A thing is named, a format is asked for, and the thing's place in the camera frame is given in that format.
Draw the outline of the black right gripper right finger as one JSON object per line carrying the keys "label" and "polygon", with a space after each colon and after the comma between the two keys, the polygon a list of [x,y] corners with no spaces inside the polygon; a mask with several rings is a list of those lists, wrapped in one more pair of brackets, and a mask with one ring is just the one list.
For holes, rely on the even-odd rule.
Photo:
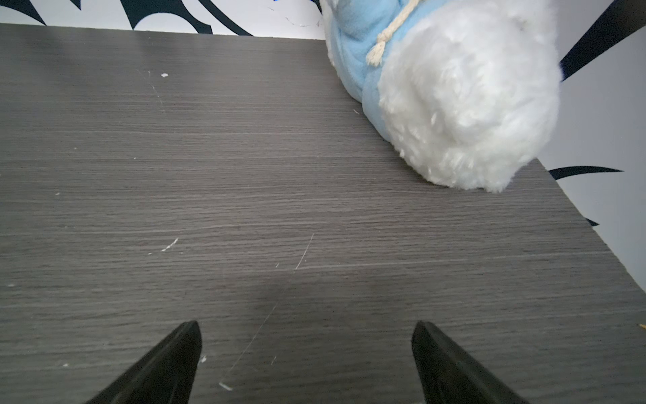
{"label": "black right gripper right finger", "polygon": [[411,348],[426,403],[528,404],[433,323],[416,324]]}

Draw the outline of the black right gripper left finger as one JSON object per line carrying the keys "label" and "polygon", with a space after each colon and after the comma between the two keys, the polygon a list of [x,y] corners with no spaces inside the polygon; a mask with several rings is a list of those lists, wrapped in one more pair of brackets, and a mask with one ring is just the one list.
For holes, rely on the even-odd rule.
{"label": "black right gripper left finger", "polygon": [[200,325],[181,323],[91,404],[187,404],[202,350]]}

